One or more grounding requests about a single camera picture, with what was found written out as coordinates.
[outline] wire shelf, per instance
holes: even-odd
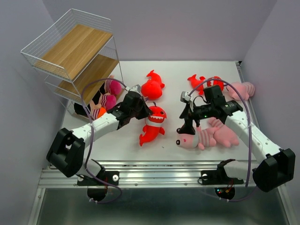
[[[112,37],[110,19],[70,9],[21,54],[34,68],[73,81]]]
[[[82,104],[85,86],[107,78],[119,64],[111,20],[77,9],[68,10],[21,54],[36,70],[48,74],[44,82],[60,102],[61,97],[68,100],[68,105],[61,103],[71,115],[77,115],[74,103]],[[86,105],[102,84],[86,89]]]

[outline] pink plush toy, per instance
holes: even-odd
[[[117,98],[110,93],[101,94],[98,104],[101,104],[108,111],[117,104]]]
[[[227,148],[230,148],[231,145],[239,145],[237,135],[228,126],[223,124],[221,120],[217,120],[215,117],[212,117],[208,120],[208,123],[213,127],[218,128],[213,135],[218,143]]]
[[[104,83],[105,93],[110,93],[111,95],[118,95],[122,91],[121,84],[117,81],[106,80]]]
[[[255,87],[249,82],[233,82],[231,85],[236,88],[244,100],[248,100],[249,97],[254,95]],[[229,91],[230,97],[232,97],[234,100],[240,100],[238,94],[230,86],[227,86],[227,90]]]
[[[218,129],[217,127],[210,127],[201,130],[201,127],[197,127],[195,135],[178,134],[179,140],[176,141],[176,144],[185,149],[193,149],[198,146],[201,150],[204,150],[205,147],[216,146],[217,142],[213,135]]]

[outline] screw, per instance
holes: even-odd
[[[114,182],[118,181],[118,180],[119,180],[118,175],[113,175],[113,176],[112,176],[112,180],[113,180]]]

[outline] wire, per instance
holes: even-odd
[[[119,82],[121,85],[123,85],[123,86],[126,88],[126,85],[125,85],[123,82],[121,82],[121,81],[119,81],[119,80],[117,80],[117,79],[114,79],[114,78],[102,78],[102,79],[95,80],[95,81],[89,83],[88,85],[86,85],[86,86],[84,87],[84,89],[82,90],[82,93],[81,93],[81,103],[82,103],[82,106],[83,106],[84,111],[86,112],[86,114],[87,114],[87,116],[88,116],[88,118],[89,118],[90,123],[93,123],[93,120],[92,120],[92,118],[91,118],[91,116],[90,116],[90,114],[89,114],[89,112],[88,112],[88,110],[87,110],[88,107],[87,107],[86,103],[84,102],[84,99],[83,99],[84,93],[85,93],[86,89],[87,89],[89,86],[91,86],[91,85],[93,85],[93,84],[95,84],[95,83],[98,83],[98,82],[100,82],[100,81],[106,81],[106,80],[117,81],[117,82]],[[93,201],[93,202],[96,203],[96,204],[111,203],[111,202],[114,202],[114,201],[116,201],[117,199],[119,199],[119,198],[121,197],[121,195],[122,195],[122,189],[121,189],[120,187],[114,185],[114,184],[110,184],[110,183],[107,183],[107,182],[105,182],[105,181],[99,179],[98,177],[96,177],[94,174],[92,174],[92,173],[89,171],[89,169],[88,169],[88,160],[89,160],[89,158],[90,158],[90,154],[91,154],[91,152],[92,152],[92,147],[93,147],[93,142],[94,142],[94,127],[91,126],[91,127],[90,127],[90,130],[91,130],[91,134],[90,134],[90,148],[89,148],[88,156],[86,157],[86,160],[85,160],[85,163],[84,163],[84,168],[85,168],[86,172],[87,172],[92,178],[94,178],[96,181],[98,181],[98,182],[100,182],[100,183],[102,183],[102,184],[104,184],[104,185],[107,185],[107,186],[111,186],[111,187],[113,187],[113,188],[116,188],[116,189],[118,189],[118,190],[120,191],[120,194],[119,194],[117,197],[115,197],[114,199],[111,199],[111,200],[108,200],[108,201],[105,201],[105,202],[103,202],[103,201],[97,202],[97,201],[94,201],[93,199],[90,199],[90,201]]]
[[[201,97],[202,98],[202,100],[203,100],[203,102],[205,102],[206,104],[208,104],[209,102],[207,102],[204,98],[203,98],[203,96],[201,96],[201,95],[198,95],[198,96],[196,96],[195,98],[194,98],[194,100],[193,100],[193,105],[195,104],[195,100],[196,100],[196,98],[198,98],[198,97]]]
[[[189,96],[192,96],[192,93],[199,88],[201,85],[205,84],[206,82],[209,81],[222,81],[223,83],[227,84],[228,86],[230,86],[236,93],[237,95],[240,97],[245,109],[246,109],[246,114],[247,114],[247,120],[248,120],[248,129],[249,129],[249,152],[248,152],[248,171],[247,171],[247,178],[246,178],[246,184],[245,187],[248,187],[249,184],[249,180],[250,180],[250,173],[251,173],[251,153],[252,153],[252,129],[251,129],[251,119],[250,119],[250,112],[249,109],[247,107],[247,104],[245,102],[245,100],[242,98],[242,96],[240,95],[240,93],[238,92],[238,90],[236,90],[235,87],[233,87],[230,83],[228,83],[227,81],[224,81],[222,79],[215,79],[215,78],[209,78],[205,81],[203,81],[202,83],[200,83],[199,85],[197,85],[190,93]]]

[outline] gray floor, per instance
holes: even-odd
[[[242,202],[226,203],[201,193],[213,189],[131,189],[118,202],[89,203],[85,189],[48,189],[39,225],[284,225],[277,190],[257,191]],[[236,189],[236,198],[247,194]]]

